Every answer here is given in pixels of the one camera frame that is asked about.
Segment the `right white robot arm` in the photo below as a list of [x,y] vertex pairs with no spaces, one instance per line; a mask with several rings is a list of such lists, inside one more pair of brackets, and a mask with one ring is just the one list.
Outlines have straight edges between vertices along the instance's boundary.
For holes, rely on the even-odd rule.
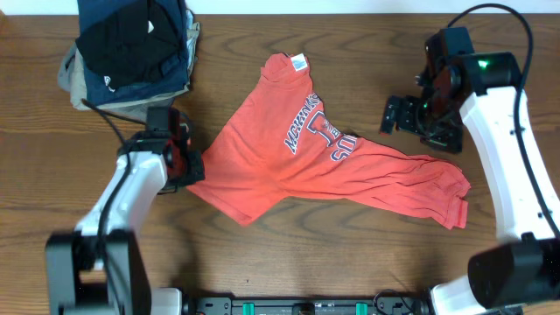
[[381,131],[407,130],[457,153],[468,131],[493,198],[498,245],[435,286],[435,314],[514,313],[559,297],[559,199],[529,122],[526,71],[509,52],[432,52],[421,97],[388,99]]

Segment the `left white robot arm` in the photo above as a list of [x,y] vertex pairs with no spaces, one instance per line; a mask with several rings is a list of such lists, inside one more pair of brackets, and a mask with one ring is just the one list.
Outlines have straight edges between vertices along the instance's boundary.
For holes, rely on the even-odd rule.
[[149,122],[117,152],[108,186],[71,232],[45,245],[51,314],[182,314],[177,288],[152,288],[137,233],[158,195],[201,179],[185,119]]

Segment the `red orange t-shirt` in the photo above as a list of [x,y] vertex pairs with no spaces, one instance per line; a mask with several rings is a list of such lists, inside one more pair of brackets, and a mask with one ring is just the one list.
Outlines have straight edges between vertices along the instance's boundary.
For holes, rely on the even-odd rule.
[[449,229],[466,224],[463,172],[334,127],[303,54],[269,57],[202,159],[205,178],[192,192],[242,225],[288,197],[347,199]]

